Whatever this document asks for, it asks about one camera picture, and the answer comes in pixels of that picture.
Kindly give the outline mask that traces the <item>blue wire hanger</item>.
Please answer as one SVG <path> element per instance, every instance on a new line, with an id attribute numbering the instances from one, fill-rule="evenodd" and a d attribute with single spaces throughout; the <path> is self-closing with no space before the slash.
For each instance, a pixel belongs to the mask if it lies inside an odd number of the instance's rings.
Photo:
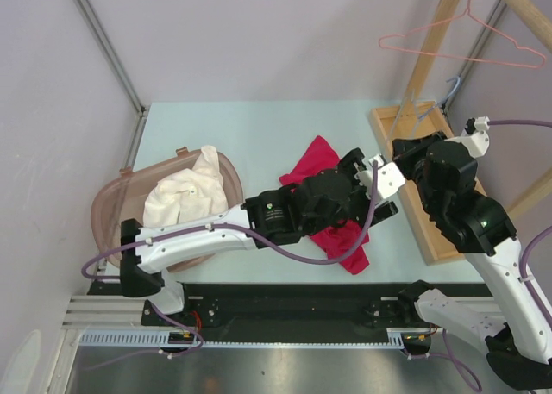
<path id="1" fill-rule="evenodd" d="M 414 96 L 414 90 L 411 90 L 410 92 L 408 92 L 407 95 L 401 101 L 401 104 L 399 105 L 398 113 L 395 115 L 395 118 L 393 119 L 390 132 L 386 137 L 386 141 L 392 140 L 393 133 L 396 127 L 398 126 L 398 121 L 401 117 L 406 116 L 406 108 L 408 106 L 413 107 L 414 116 L 416 118 L 415 124 L 409 134 L 409 136 L 412 137 L 417 132 L 417 129 L 420 126 L 420 124 L 423 122 L 423 120 L 430 114 L 430 112 L 436 109 L 437 107 L 441 108 L 459 90 L 461 85 L 461 77 L 459 75 L 455 75 L 452 78 L 447 79 L 446 82 L 448 84 L 449 83 L 452 84 L 448 93 L 441 100 L 433 102 L 433 104 L 423 113 L 419 113 L 419 110 L 417 107 L 417 99 Z"/>

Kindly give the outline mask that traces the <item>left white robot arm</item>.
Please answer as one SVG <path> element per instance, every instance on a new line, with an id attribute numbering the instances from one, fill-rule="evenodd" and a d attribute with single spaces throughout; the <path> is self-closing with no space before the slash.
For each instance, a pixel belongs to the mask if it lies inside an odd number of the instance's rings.
<path id="1" fill-rule="evenodd" d="M 135 219 L 121 224 L 121 293 L 146 298 L 171 324 L 191 314 L 183 285 L 168 269 L 205 255 L 285 245 L 326 228 L 356 222 L 359 246 L 367 230 L 394 215 L 389 197 L 405 184 L 392 162 L 376 155 L 365 162 L 360 149 L 351 150 L 337 166 L 305 178 L 299 184 L 264 191 L 229 210 L 172 227 L 146 228 Z"/>

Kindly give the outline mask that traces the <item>white t shirt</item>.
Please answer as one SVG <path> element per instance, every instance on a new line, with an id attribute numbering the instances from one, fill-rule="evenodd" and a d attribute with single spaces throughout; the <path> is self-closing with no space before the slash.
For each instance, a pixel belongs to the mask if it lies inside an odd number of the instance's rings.
<path id="1" fill-rule="evenodd" d="M 151 190 L 144 204 L 143 225 L 167 227 L 228 208 L 218 151 L 213 146 L 204 146 L 193 167 L 163 178 Z"/>

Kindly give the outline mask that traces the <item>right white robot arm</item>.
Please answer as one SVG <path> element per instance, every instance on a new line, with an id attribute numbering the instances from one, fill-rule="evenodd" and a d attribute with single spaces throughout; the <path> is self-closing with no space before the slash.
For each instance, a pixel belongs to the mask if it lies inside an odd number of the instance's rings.
<path id="1" fill-rule="evenodd" d="M 422 321 L 478 349 L 495 374 L 515 390 L 551 386 L 551 305 L 530 275 L 510 217 L 475 189 L 476 153 L 437 132 L 392 141 L 392 160 L 413 182 L 423 210 L 442 236 L 484 279 L 504 321 L 497 322 L 418 281 L 398 304 L 408 326 Z"/>

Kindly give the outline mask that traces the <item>pink wire hanger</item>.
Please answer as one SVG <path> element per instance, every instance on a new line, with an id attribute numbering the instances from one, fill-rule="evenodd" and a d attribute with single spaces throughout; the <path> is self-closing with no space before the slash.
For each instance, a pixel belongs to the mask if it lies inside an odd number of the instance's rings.
<path id="1" fill-rule="evenodd" d="M 508 34 L 491 25 L 490 20 L 476 16 L 471 10 L 473 0 L 438 0 L 431 22 L 395 34 L 381 36 L 377 45 L 382 50 L 417 57 L 413 71 L 429 74 L 436 60 L 458 66 L 465 62 L 510 66 L 536 70 L 544 67 L 548 56 L 533 47 L 524 46 Z M 501 43 L 519 51 L 518 61 L 485 59 L 477 54 L 478 41 L 497 36 Z"/>

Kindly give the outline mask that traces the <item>red t shirt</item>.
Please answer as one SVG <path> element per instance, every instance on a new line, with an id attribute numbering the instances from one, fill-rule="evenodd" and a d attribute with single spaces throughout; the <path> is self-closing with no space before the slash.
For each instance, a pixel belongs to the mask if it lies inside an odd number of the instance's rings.
<path id="1" fill-rule="evenodd" d="M 330 144 L 321 135 L 318 135 L 305 150 L 295 167 L 279 177 L 279 182 L 282 185 L 300 184 L 307 177 L 336 167 L 339 161 L 339 156 Z M 357 222 L 347 221 L 342 228 L 326 228 L 312 235 L 310 239 L 326 253 L 328 259 L 335 259 L 346 253 L 360 234 L 361 226 Z M 358 246 L 347 259 L 340 262 L 340 265 L 350 274 L 357 275 L 369 266 L 369 260 L 362 246 Z"/>

